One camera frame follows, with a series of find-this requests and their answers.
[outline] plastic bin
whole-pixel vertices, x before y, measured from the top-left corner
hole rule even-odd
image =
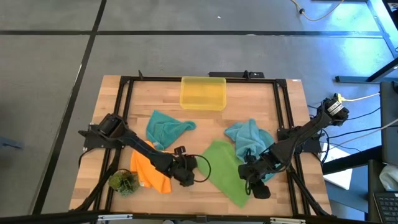
[[[223,110],[226,106],[225,78],[182,77],[180,105],[186,110]]]

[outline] gray floor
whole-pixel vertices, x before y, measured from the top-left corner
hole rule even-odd
[[[334,2],[299,1],[312,17]],[[383,13],[380,1],[372,0]],[[90,30],[100,0],[0,1],[0,29]],[[286,0],[108,1],[100,30],[324,30],[377,31],[363,2],[345,2],[330,17],[309,22]],[[25,215],[37,190],[53,139],[75,81],[87,36],[0,36],[0,136],[25,144],[0,151],[0,216]],[[302,79],[308,104],[333,93],[346,98],[376,93],[377,85],[337,84],[336,75],[370,75],[392,60],[383,39],[282,36],[97,37],[62,147],[44,212],[67,211],[85,129],[103,75],[205,76],[210,71],[262,71],[269,78]],[[347,103],[351,116],[379,107],[378,98]],[[330,136],[380,125],[377,113],[328,128]],[[374,134],[346,146],[380,144]],[[355,170],[357,176],[363,170]],[[363,213],[332,202],[339,217]]]

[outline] orange cloth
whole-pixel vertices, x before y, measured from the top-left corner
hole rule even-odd
[[[146,141],[146,143],[155,148],[151,142]],[[138,173],[138,180],[142,187],[153,186],[161,194],[171,193],[170,178],[157,171],[150,160],[136,150],[133,150],[131,154],[130,170]]]

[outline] blue cloth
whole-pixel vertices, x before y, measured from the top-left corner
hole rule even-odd
[[[185,130],[194,130],[193,121],[181,122],[157,110],[150,117],[146,135],[155,149],[164,150],[171,145]]]
[[[235,123],[225,129],[224,133],[235,142],[236,156],[243,162],[248,150],[258,159],[259,154],[274,143],[272,136],[267,131],[259,129],[253,119],[246,123]],[[273,176],[274,174],[267,174],[262,181],[265,182]]]

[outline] wooden table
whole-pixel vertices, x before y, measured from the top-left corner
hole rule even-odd
[[[92,122],[98,124],[107,113],[112,113],[118,92],[120,76],[104,76],[99,91]],[[287,80],[290,104],[295,125],[305,124],[308,109],[300,80]],[[159,110],[180,121],[194,121],[197,128],[183,133],[167,149],[185,146],[189,154],[201,154],[214,139],[229,141],[224,130],[236,122],[245,122],[249,118],[256,120],[259,128],[268,131],[276,140],[278,120],[275,108],[274,92],[271,84],[265,83],[227,83],[227,105],[223,111],[188,111],[179,105],[180,82],[134,82],[130,102],[128,124],[137,135],[146,139],[145,130],[154,110]],[[123,111],[124,94],[121,103]],[[285,110],[283,93],[280,90],[282,108]],[[287,126],[285,111],[284,122]],[[126,147],[121,154],[119,168],[129,168],[132,148]],[[70,208],[79,206],[98,182],[104,149],[91,151],[81,160]],[[311,154],[301,155],[305,183],[317,202],[331,213],[330,204],[323,180],[320,163]],[[202,176],[195,169],[195,177]],[[141,187],[133,195],[123,198],[119,194],[113,197],[112,212],[131,213],[174,213],[208,215],[255,215],[255,216],[291,216],[290,197],[286,173],[275,175],[267,185],[271,198],[259,200],[251,195],[244,208],[239,208],[220,192],[210,181],[195,183],[190,187],[181,187],[172,179],[172,193],[162,195],[154,189]],[[303,213],[300,190],[296,186],[298,209]],[[103,190],[100,209],[104,209],[108,186]]]

